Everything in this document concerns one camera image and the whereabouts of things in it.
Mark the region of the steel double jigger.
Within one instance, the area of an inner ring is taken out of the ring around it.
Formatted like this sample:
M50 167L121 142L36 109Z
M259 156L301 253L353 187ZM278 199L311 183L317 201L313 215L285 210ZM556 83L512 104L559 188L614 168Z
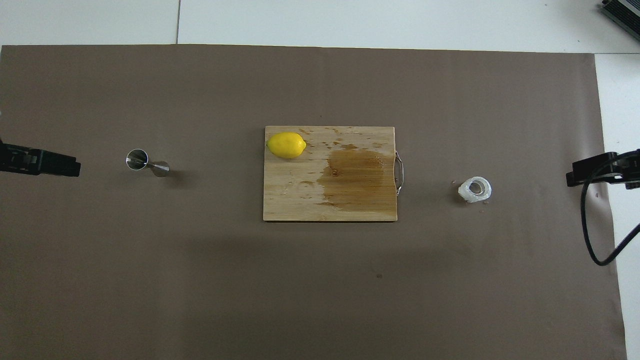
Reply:
M153 161L149 153L141 148L131 150L125 157L125 164L135 172L148 169L157 178L164 178L170 174L170 166L166 161Z

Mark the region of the clear faceted glass cup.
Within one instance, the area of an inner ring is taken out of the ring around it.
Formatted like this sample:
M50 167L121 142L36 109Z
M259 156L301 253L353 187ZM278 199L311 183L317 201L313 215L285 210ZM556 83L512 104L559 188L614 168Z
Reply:
M464 181L457 190L458 195L466 203L483 202L492 195L493 188L489 180L484 177L471 177Z

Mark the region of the black ribbed device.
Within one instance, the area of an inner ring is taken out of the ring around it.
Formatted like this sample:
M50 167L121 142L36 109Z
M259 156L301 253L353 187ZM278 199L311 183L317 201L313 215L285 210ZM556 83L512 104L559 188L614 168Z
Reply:
M600 0L601 12L640 42L640 0Z

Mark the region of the brown paper table mat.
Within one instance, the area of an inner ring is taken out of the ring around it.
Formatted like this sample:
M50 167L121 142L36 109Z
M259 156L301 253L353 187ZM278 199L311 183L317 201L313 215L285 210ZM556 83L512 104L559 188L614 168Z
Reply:
M604 152L593 54L4 46L0 112L82 164L0 173L0 359L627 357L565 180ZM272 125L393 126L398 220L264 222Z

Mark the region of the yellow lemon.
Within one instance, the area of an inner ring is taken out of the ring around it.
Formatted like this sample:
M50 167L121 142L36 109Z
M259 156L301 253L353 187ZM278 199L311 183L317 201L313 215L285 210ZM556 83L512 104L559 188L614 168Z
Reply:
M266 147L275 157L293 159L306 150L307 142L297 132L279 132L266 141Z

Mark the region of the wooden cutting board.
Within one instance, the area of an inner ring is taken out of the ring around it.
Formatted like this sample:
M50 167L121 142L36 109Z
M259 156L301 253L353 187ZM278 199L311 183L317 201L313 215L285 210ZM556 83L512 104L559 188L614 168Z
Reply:
M264 151L263 219L268 222L392 223L398 219L393 126L270 125L265 139L299 134L303 153Z

